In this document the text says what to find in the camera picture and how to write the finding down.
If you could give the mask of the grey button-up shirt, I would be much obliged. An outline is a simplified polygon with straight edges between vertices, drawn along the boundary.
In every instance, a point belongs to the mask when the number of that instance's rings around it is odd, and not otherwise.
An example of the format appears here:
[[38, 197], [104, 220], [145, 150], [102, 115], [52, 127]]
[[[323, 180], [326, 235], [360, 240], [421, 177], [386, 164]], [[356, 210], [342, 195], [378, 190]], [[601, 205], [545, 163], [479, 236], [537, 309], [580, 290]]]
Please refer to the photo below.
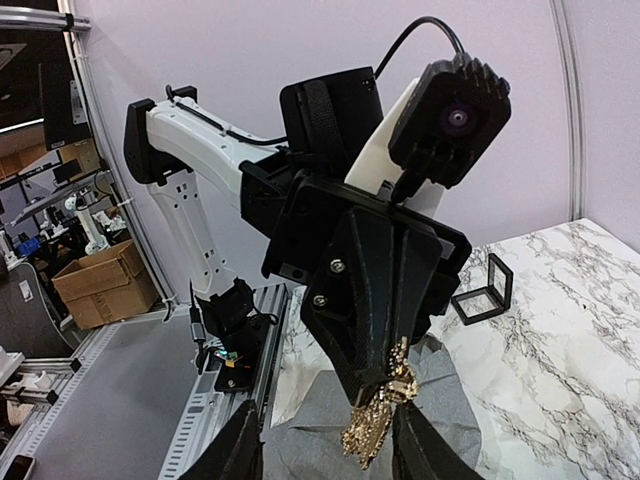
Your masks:
[[319, 372], [293, 416], [264, 433], [264, 478], [478, 478], [482, 435], [446, 347], [428, 335], [401, 368], [404, 380], [359, 409], [335, 372]]

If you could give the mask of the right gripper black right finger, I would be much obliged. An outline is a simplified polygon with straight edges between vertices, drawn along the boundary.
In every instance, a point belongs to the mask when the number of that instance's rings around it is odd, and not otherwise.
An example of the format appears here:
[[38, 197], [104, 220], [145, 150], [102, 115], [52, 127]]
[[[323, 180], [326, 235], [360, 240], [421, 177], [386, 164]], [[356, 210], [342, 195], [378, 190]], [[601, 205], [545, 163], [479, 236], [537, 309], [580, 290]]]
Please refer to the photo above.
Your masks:
[[480, 480], [413, 402], [396, 407], [392, 421], [394, 480]]

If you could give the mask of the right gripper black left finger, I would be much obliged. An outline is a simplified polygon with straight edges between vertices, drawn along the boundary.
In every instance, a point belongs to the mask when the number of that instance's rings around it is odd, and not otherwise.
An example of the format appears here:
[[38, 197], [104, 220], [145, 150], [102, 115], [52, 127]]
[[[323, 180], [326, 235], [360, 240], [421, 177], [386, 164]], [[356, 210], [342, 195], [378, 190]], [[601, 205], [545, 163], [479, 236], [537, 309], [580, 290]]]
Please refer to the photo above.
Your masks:
[[245, 400], [180, 480], [262, 479], [263, 442], [254, 400]]

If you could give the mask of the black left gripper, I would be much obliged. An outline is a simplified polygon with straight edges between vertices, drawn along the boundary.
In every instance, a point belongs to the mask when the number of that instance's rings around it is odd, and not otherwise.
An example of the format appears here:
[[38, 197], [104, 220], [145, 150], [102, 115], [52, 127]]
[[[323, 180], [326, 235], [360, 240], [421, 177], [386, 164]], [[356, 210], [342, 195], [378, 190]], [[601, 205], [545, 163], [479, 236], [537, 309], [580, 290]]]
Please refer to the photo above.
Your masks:
[[393, 349], [445, 313], [471, 253], [465, 235], [405, 206], [316, 175], [294, 179], [261, 266], [308, 285], [301, 318], [349, 403], [390, 380]]

